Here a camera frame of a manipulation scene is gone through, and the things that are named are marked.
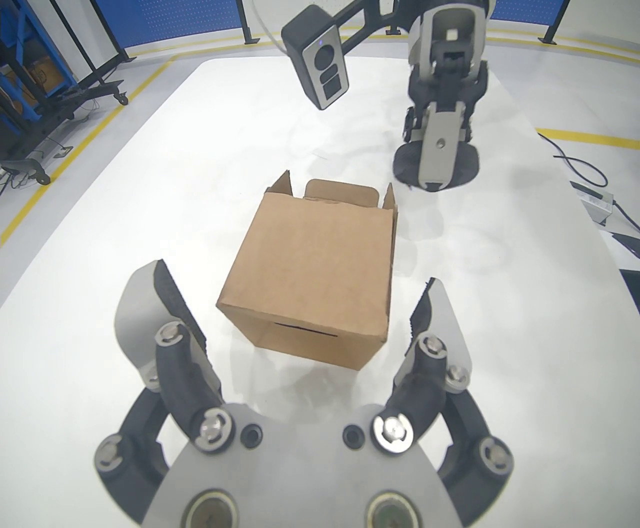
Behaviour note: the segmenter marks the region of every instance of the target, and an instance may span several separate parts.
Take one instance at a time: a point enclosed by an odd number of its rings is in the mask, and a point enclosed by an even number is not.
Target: metal plate
[[[248,450],[235,439],[216,455],[187,444],[164,478],[143,528],[181,527],[185,509],[206,490],[222,490],[233,498],[239,528],[364,527],[369,504],[388,491],[413,504],[423,527],[461,528],[446,489],[419,446],[388,456],[372,444],[371,420],[381,406],[368,405],[313,425],[275,422],[241,404],[223,407],[237,430],[258,424],[262,443]],[[342,441],[348,424],[365,431],[365,444],[357,451]]]

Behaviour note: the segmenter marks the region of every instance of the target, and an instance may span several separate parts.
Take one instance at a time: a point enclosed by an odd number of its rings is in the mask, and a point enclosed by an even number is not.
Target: caster wheel
[[[51,178],[47,174],[38,174],[36,176],[36,181],[40,185],[49,185],[51,183]]]

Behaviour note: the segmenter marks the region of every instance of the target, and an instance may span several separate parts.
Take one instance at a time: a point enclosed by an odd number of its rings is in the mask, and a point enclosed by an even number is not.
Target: white tabletop
[[[477,526],[637,526],[640,319],[598,232],[495,78],[477,105],[481,173],[437,194],[396,184],[388,344],[360,372],[256,350],[215,302],[266,186],[291,169],[383,191],[409,100],[404,61],[349,58],[317,111],[287,58],[204,63],[78,201],[0,310],[0,525],[129,526],[93,469],[142,383],[113,334],[131,273],[164,258],[227,401],[315,420],[383,403],[408,318],[442,279],[474,362],[470,391],[515,455]],[[161,435],[174,460],[185,439]],[[439,465],[439,422],[422,445]]]

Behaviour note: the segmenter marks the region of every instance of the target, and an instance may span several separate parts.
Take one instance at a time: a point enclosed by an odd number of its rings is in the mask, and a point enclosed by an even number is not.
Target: blue panel
[[[492,18],[550,26],[563,0],[496,0]]]
[[[97,0],[122,47],[240,27],[235,0]]]

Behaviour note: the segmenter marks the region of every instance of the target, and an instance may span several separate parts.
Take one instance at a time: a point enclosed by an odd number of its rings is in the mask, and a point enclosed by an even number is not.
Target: silver metal bracket
[[[443,189],[451,183],[464,113],[462,101],[456,103],[453,112],[438,112],[438,104],[429,103],[424,115],[426,130],[418,169],[418,183],[423,189],[427,184],[439,184]]]

